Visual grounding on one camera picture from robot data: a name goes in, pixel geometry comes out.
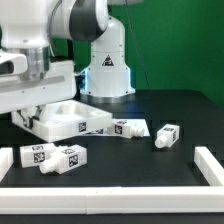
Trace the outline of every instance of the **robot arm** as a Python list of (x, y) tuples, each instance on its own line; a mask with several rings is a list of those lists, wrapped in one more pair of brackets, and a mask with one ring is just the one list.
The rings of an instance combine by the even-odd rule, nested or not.
[(0, 113), (74, 97), (73, 62), (50, 62), (48, 27), (54, 37), (92, 41), (107, 28), (107, 0), (63, 0), (55, 11), (57, 3), (0, 0), (0, 65), (10, 65), (0, 71)]
[(63, 0), (53, 20), (52, 36), (92, 42), (107, 26), (107, 0)]

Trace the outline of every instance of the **white plastic frame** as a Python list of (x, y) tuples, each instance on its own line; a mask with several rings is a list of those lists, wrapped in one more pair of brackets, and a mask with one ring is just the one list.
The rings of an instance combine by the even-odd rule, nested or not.
[[(206, 161), (206, 169), (219, 178), (216, 168), (210, 166), (214, 160), (206, 148), (196, 148), (195, 160)], [(224, 187), (0, 189), (1, 214), (180, 212), (224, 212)]]

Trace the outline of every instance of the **white plastic container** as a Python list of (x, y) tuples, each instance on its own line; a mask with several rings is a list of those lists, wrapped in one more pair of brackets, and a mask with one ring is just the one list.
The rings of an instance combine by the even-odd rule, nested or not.
[(37, 107), (12, 112), (12, 122), (46, 142), (59, 141), (111, 126), (112, 114), (74, 100), (47, 104), (33, 127), (24, 126), (24, 120), (35, 116)]
[(62, 174), (87, 163), (87, 150), (74, 145), (63, 150), (57, 150), (50, 155), (50, 159), (40, 164), (42, 173), (57, 172)]
[(157, 132), (155, 145), (157, 148), (171, 147), (179, 139), (180, 127), (166, 124)]
[(0, 149), (0, 182), (13, 164), (12, 148)]
[(107, 129), (107, 132), (124, 138), (132, 138), (143, 137), (145, 129), (137, 126), (134, 121), (113, 119), (112, 126)]
[(39, 166), (57, 147), (53, 143), (20, 147), (22, 167)]

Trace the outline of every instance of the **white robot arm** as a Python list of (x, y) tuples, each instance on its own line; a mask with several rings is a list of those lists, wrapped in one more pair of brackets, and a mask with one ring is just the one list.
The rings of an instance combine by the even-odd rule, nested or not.
[[(143, 0), (108, 0), (110, 5), (136, 4)], [(135, 93), (131, 72), (125, 63), (125, 29), (109, 16), (107, 30), (91, 44), (91, 63), (85, 69), (81, 99), (95, 103), (119, 103)]]
[(50, 62), (49, 35), (93, 41), (107, 23), (107, 0), (0, 0), (0, 113), (72, 98), (73, 62)]

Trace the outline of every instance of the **white foam block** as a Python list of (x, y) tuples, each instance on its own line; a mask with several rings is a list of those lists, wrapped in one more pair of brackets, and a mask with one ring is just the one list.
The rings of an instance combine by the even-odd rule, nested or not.
[(211, 186), (224, 186), (224, 169), (206, 147), (196, 147), (194, 162)]
[(0, 149), (0, 182), (13, 164), (12, 148)]

